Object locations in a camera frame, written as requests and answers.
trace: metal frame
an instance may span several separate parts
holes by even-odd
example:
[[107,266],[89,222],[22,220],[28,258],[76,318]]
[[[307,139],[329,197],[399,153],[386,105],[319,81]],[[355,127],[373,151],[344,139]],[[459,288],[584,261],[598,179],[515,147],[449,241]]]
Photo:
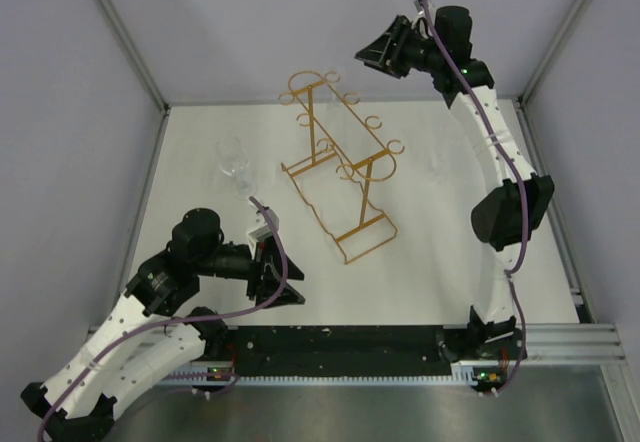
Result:
[[[164,131],[168,119],[169,106],[162,96],[158,85],[153,79],[148,67],[146,66],[142,56],[136,48],[129,31],[125,27],[122,19],[115,10],[111,0],[94,0],[102,15],[105,18],[107,26],[113,33],[116,41],[123,50],[132,70],[149,93],[158,110],[163,114],[163,121],[157,134],[155,149],[149,164],[149,170],[145,179],[144,188],[138,201],[138,209],[132,230],[131,239],[127,245],[126,256],[120,271],[120,284],[118,290],[128,279],[131,268],[135,244],[138,238],[140,226],[146,209],[149,192],[155,167],[157,164]],[[525,143],[529,149],[529,154],[533,159],[531,162],[537,170],[544,172],[543,157],[540,154],[536,144],[536,137],[532,125],[527,120],[526,106],[527,103],[535,95],[537,88],[544,80],[550,68],[556,61],[559,53],[564,47],[566,41],[571,36],[573,30],[577,26],[582,14],[585,12],[592,0],[574,0],[571,8],[566,14],[562,24],[558,28],[555,36],[547,47],[544,56],[538,64],[532,78],[527,84],[524,93],[518,98],[521,105],[517,105],[517,113],[520,125],[525,137]],[[579,268],[575,263],[571,254],[571,244],[567,232],[564,229],[563,217],[557,203],[552,202],[549,208],[549,220],[551,222],[553,232],[560,250],[565,270],[570,282],[571,290],[577,299],[584,297],[586,306],[593,307],[591,297],[586,287],[581,282]],[[597,325],[597,324],[567,324],[567,325],[531,325],[528,327],[528,353],[529,358],[524,362],[525,366],[531,365],[595,365],[600,366],[602,370],[603,380],[608,390],[611,405],[615,416],[618,420],[624,440],[627,442],[640,442],[640,418],[639,403],[634,381],[631,376],[629,367],[626,363],[625,355],[620,345],[618,335],[614,325]],[[147,341],[152,343],[154,337],[163,336],[161,331],[153,332]],[[440,380],[440,382],[460,383],[466,381],[466,373],[469,366],[479,366],[477,361],[469,361],[459,363],[458,367],[454,367],[452,380]],[[348,380],[348,381],[332,381],[332,384],[344,385],[384,385],[387,381],[381,380]],[[412,380],[391,380],[394,385],[431,385],[437,383],[436,380],[430,378],[413,378]],[[316,385],[318,380],[293,380],[282,378],[282,380],[247,380],[244,379],[242,384],[246,385]]]

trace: clear glass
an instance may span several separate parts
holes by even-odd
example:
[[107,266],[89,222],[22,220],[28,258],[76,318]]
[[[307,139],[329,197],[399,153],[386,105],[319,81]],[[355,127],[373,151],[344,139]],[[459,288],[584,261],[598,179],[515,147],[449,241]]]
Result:
[[251,163],[236,137],[227,137],[216,144],[220,170],[233,179],[233,195],[247,199],[255,194],[256,184],[251,174]]

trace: gray wall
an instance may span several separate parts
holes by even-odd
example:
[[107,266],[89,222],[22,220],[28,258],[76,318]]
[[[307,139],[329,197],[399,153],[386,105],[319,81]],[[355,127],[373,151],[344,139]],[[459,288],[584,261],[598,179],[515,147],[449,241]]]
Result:
[[530,107],[597,313],[640,381],[640,0],[593,0]]
[[92,0],[0,0],[0,440],[112,302],[160,123]]
[[[437,97],[431,80],[373,72],[353,55],[413,0],[113,0],[164,96],[273,101],[303,69],[339,68],[368,97]],[[476,56],[520,94],[571,0],[435,0],[471,9]]]

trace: table surface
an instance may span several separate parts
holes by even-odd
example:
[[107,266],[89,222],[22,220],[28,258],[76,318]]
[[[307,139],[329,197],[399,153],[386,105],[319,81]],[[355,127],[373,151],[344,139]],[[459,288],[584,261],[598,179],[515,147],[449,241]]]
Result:
[[[500,108],[525,150],[512,102],[501,101]],[[216,141],[236,136],[252,162],[256,197],[278,214],[285,250],[306,274],[304,281],[291,282],[306,297],[306,304],[262,310],[235,319],[234,324],[465,324],[479,283],[482,253],[469,215],[486,195],[473,148],[442,102],[362,102],[354,110],[362,118],[380,116],[384,125],[376,132],[378,137],[383,142],[400,139],[406,147],[397,157],[396,174],[371,188],[372,202],[399,228],[396,239],[344,264],[280,169],[281,162],[291,165],[310,155],[308,129],[296,122],[302,112],[299,105],[174,107],[131,276],[140,263],[164,248],[173,226],[196,207],[220,214],[227,241],[245,243],[255,209],[234,197],[215,154]],[[316,115],[333,124],[332,130],[339,132],[336,137],[344,137],[348,153],[366,152],[366,138],[354,138],[352,133],[358,122],[342,109],[316,104]],[[352,160],[359,159],[354,155]],[[327,162],[297,180],[330,228],[340,234],[357,225],[361,193],[353,183],[339,179],[336,165]],[[375,229],[366,235],[367,241],[379,235]],[[534,232],[515,280],[529,323],[578,322],[546,218]],[[200,293],[179,315],[198,305],[219,313],[253,306],[245,296],[244,282],[202,277],[200,285]]]

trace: white panel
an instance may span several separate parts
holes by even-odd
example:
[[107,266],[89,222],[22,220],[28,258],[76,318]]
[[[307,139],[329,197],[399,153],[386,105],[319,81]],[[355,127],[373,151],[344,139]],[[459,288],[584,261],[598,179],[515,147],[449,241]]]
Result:
[[[517,132],[513,105],[506,101],[500,107],[510,129]],[[479,285],[482,253],[469,218],[486,189],[462,127],[443,102],[373,102],[355,109],[361,116],[380,115],[385,125],[378,136],[383,141],[398,138],[406,145],[405,153],[398,156],[397,173],[371,188],[372,202],[398,225],[395,240],[344,265],[334,243],[280,170],[280,162],[292,164],[308,156],[308,129],[298,127],[295,121],[300,107],[178,107],[172,109],[169,119],[133,270],[162,250],[172,227],[196,207],[216,210],[226,240],[244,243],[255,209],[232,195],[214,152],[217,140],[236,135],[257,167],[258,198],[278,214],[284,247],[306,274],[305,281],[291,284],[304,294],[307,303],[263,310],[229,323],[466,323]],[[317,104],[319,120],[323,120],[323,111],[323,104]],[[341,231],[327,223],[339,235],[357,224],[361,193],[351,182],[339,180],[335,165],[327,162],[318,172],[309,171],[309,178],[304,174],[298,180],[312,201],[320,200],[318,210],[325,221],[342,214],[354,216],[340,219],[345,221]],[[364,232],[364,237],[373,234],[379,235]],[[522,272],[516,277],[527,320],[577,322],[546,219],[529,247]],[[186,314],[196,305],[219,313],[253,306],[245,290],[244,282],[203,277],[200,293],[180,313]]]
[[640,0],[593,0],[531,103],[597,313],[640,377]]
[[0,0],[0,440],[110,309],[160,118],[92,0]]
[[[293,72],[340,68],[366,97],[436,97],[428,76],[374,73],[353,55],[413,0],[113,0],[170,102],[273,100]],[[571,0],[435,0],[474,19],[475,56],[522,92]]]

